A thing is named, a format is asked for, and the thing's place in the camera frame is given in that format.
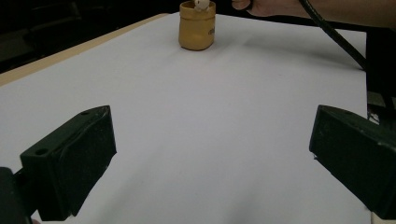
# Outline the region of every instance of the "gold cup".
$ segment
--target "gold cup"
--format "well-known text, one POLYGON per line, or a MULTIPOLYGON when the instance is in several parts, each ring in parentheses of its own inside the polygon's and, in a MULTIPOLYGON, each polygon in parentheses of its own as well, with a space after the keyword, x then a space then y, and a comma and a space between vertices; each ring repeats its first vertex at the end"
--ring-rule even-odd
POLYGON ((178 43, 184 49, 207 49, 215 40, 216 4, 210 2, 208 10, 202 11, 194 7, 194 1, 180 4, 178 43))

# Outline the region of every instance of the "dark background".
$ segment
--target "dark background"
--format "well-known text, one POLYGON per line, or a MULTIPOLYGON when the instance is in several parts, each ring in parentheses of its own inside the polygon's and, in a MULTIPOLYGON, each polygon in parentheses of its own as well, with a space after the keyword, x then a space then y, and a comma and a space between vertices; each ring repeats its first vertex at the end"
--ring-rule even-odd
MULTIPOLYGON (((315 25, 294 17, 256 18, 234 10, 231 0, 213 0, 217 13, 255 20, 315 25)), ((0 73, 33 62, 97 36, 160 13, 178 12, 175 0, 0 0, 0 73)), ((366 32, 366 57, 374 68, 369 91, 393 88, 396 81, 396 34, 390 29, 332 22, 338 29, 366 32)))

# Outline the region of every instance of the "finger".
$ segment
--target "finger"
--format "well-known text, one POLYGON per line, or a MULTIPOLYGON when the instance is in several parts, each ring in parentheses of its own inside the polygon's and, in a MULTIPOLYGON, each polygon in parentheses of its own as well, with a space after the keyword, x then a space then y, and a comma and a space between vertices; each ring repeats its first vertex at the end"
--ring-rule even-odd
POLYGON ((242 10, 250 5, 250 0, 232 0, 232 5, 236 10, 242 10))

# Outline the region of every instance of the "white paper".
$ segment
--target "white paper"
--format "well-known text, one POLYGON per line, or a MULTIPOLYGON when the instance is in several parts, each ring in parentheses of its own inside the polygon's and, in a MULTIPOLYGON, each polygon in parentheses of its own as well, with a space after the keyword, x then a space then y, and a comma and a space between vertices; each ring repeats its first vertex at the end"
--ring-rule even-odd
MULTIPOLYGON (((308 149, 318 105, 365 115, 358 64, 316 27, 217 15, 215 43, 189 51, 178 22, 1 87, 0 165, 18 171, 25 149, 110 105, 118 153, 64 223, 370 223, 308 149)), ((341 34, 364 52, 363 33, 341 34)))

